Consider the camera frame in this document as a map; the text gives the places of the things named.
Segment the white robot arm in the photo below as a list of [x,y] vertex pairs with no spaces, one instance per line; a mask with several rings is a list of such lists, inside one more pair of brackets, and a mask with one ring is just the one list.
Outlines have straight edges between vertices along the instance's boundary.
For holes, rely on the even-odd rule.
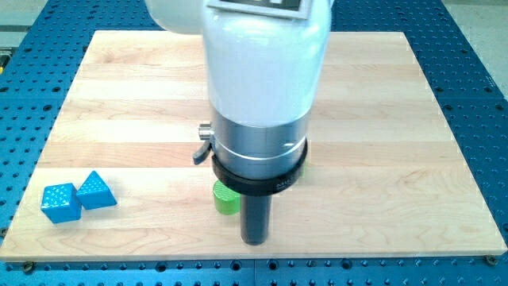
[[202,35],[208,94],[230,121],[294,122],[314,102],[331,26],[330,0],[145,0],[173,33]]

